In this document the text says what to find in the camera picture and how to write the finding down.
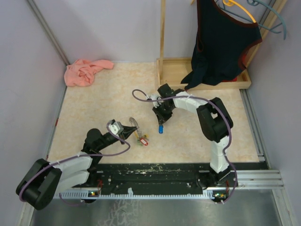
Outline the key with blue tag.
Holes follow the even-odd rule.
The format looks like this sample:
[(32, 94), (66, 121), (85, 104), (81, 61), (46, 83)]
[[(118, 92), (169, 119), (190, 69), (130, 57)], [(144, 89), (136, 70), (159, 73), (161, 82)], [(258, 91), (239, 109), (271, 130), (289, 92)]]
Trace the key with blue tag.
[(163, 125), (159, 125), (158, 126), (158, 132), (159, 132), (159, 134), (163, 134), (164, 133), (164, 126)]

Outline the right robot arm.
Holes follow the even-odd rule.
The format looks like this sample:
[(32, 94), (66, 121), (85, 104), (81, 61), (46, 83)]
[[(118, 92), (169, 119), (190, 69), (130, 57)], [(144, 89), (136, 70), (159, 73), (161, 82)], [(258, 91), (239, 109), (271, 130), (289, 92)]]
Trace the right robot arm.
[(153, 112), (158, 120), (158, 132), (163, 133), (163, 124), (167, 122), (175, 108), (181, 108), (198, 116), (203, 135), (211, 141), (211, 160), (209, 172), (197, 177), (202, 188), (221, 186), (226, 182), (231, 171), (231, 164), (226, 156), (232, 136), (233, 121), (222, 100), (215, 97), (209, 101), (189, 95), (182, 89), (173, 90), (168, 84), (158, 89), (158, 94), (147, 97), (153, 101)]

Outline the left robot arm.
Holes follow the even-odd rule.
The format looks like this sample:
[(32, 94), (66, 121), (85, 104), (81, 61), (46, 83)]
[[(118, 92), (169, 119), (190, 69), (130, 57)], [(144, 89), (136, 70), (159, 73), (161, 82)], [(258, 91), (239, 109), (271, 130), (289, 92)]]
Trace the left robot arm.
[(105, 134), (99, 129), (90, 129), (82, 150), (75, 156), (55, 162), (38, 159), (16, 188), (20, 201), (42, 210), (69, 188), (81, 184), (94, 186), (98, 181), (94, 171), (105, 156), (101, 150), (116, 142), (127, 145), (126, 139), (138, 130), (137, 126), (123, 126), (118, 121), (108, 122), (106, 128)]

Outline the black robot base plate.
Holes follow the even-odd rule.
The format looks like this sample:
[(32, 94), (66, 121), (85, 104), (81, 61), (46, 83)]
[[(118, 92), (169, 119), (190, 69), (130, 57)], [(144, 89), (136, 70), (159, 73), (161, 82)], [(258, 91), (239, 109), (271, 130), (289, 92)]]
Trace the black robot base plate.
[(99, 164), (86, 183), (77, 188), (99, 188), (102, 195), (187, 195), (202, 194), (210, 187), (229, 188), (237, 184), (228, 167), (216, 174), (208, 163)]

